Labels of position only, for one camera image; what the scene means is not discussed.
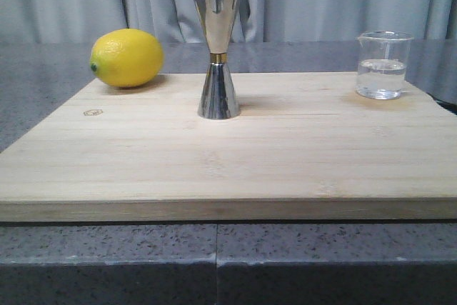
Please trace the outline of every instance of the clear water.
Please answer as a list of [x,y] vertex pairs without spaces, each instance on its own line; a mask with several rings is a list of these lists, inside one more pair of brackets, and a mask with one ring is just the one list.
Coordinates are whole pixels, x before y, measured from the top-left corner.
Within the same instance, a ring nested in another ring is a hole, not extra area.
[[396,60],[370,59],[358,64],[356,90],[372,99],[395,99],[401,95],[406,65]]

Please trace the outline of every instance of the gray speckled countertop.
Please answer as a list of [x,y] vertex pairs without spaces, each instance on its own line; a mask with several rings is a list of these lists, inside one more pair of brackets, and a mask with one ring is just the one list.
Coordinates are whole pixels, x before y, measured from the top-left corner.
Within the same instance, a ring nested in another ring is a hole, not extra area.
[[[0,151],[92,80],[90,44],[0,45]],[[164,44],[204,73],[204,44]],[[356,42],[232,44],[232,72],[350,71]],[[457,104],[457,41],[416,41],[407,79]],[[457,222],[0,226],[0,304],[457,304]]]

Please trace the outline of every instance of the cutting board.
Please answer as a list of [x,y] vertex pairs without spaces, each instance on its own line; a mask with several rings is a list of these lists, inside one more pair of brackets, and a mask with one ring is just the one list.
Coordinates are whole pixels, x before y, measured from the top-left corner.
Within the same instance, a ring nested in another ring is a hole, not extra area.
[[457,116],[416,87],[233,74],[241,115],[213,121],[204,77],[93,80],[0,154],[0,220],[457,218]]

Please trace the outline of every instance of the logo stamp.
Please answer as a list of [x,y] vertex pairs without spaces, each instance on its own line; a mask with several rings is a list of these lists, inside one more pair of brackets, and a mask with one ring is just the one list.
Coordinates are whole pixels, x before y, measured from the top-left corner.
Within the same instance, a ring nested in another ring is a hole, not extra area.
[[84,112],[84,116],[98,116],[99,114],[102,114],[103,110],[100,109],[92,109],[92,110],[87,110]]

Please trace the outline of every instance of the stainless steel jigger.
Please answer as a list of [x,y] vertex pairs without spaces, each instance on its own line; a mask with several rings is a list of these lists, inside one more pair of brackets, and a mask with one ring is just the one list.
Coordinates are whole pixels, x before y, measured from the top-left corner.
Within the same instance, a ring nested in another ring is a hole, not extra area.
[[239,0],[194,1],[210,53],[199,116],[207,119],[233,118],[240,114],[240,108],[227,66],[227,49]]

